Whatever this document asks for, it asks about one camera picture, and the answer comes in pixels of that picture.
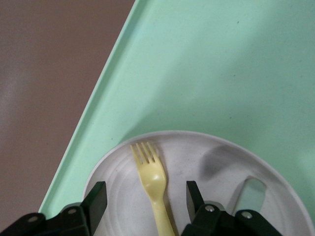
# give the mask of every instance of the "mint green tray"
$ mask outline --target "mint green tray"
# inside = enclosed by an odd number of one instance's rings
[[[315,222],[313,0],[136,1],[41,205],[82,200],[111,148],[158,130],[191,130],[257,154]]]

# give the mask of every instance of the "paper plate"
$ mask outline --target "paper plate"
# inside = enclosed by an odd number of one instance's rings
[[[232,213],[249,177],[266,186],[262,214],[284,236],[314,236],[312,221],[292,187],[256,155],[229,141],[189,131],[160,131],[132,138],[108,152],[95,166],[83,198],[97,181],[106,181],[108,206],[96,236],[157,236],[149,198],[139,180],[130,144],[150,141],[159,153],[168,185],[166,207],[177,235],[190,223],[186,181],[195,180],[205,201]]]

